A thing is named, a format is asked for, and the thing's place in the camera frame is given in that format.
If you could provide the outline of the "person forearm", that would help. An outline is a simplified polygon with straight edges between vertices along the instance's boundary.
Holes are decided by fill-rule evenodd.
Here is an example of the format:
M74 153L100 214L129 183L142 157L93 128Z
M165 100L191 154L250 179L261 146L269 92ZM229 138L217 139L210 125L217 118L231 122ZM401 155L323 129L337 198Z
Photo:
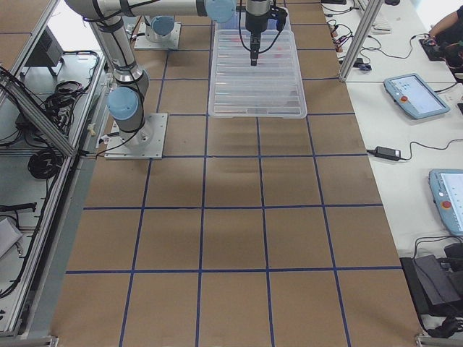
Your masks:
M429 31L429 36L435 38L445 30L449 29L453 25L462 21L462 7L458 10L446 15L443 19L439 20Z

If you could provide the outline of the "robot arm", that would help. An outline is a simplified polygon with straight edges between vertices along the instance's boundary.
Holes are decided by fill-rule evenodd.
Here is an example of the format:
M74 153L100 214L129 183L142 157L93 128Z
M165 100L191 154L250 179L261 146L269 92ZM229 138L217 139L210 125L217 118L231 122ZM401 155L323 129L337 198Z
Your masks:
M177 15L209 17L215 22L228 22L236 8L245 11L245 28L250 32L250 61L253 66L263 53L261 35L267 30L268 21L275 20L277 28L284 27L279 19L284 9L275 1L68 1L67 5L84 21L96 25L100 45L107 50L106 58L114 66L117 87L109 94L108 109L119 126L123 142L133 144L147 127L145 125L144 98L149 87L147 72L137 63L129 38L124 29L124 17L147 17L155 22L158 17Z
M145 37L151 43L174 43L179 40L181 25L172 16L144 17Z

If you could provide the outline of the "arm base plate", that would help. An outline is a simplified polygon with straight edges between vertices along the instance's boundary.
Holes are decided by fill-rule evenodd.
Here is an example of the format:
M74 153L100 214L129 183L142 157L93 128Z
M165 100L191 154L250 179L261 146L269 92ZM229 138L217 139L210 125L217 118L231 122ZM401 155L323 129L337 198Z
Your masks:
M179 49L181 23L175 22L173 30L165 35L159 35L142 22L139 26L134 44L135 50L176 51Z
M167 113L150 113L145 116L144 126L133 137L120 132L113 121L111 130L119 134L109 139L104 157L109 160L162 159L167 123Z

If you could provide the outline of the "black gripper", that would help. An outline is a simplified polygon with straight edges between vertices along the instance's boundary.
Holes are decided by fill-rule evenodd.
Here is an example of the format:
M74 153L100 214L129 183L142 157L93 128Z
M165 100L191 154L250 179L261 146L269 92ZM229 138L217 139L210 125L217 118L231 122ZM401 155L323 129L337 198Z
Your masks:
M250 65L258 63L261 35L267 30L269 13L255 15L247 12L245 15L245 28L250 32Z

